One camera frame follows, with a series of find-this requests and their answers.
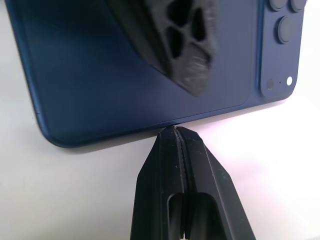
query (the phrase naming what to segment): white surface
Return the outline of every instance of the white surface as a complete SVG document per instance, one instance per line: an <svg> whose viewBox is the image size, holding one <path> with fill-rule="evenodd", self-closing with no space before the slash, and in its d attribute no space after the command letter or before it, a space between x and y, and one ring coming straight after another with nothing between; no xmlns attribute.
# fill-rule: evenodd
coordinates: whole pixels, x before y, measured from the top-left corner
<svg viewBox="0 0 320 240"><path fill-rule="evenodd" d="M230 173L258 240L320 236L319 10L308 2L293 96L185 124ZM73 150L48 143L0 0L1 240L128 240L136 178L155 138Z"/></svg>

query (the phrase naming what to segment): smartphone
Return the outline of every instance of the smartphone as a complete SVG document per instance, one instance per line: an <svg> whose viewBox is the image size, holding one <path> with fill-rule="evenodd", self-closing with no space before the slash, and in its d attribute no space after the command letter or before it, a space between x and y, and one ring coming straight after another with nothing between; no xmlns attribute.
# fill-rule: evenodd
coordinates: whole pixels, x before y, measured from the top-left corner
<svg viewBox="0 0 320 240"><path fill-rule="evenodd" d="M288 98L305 4L6 0L38 125L63 148Z"/></svg>

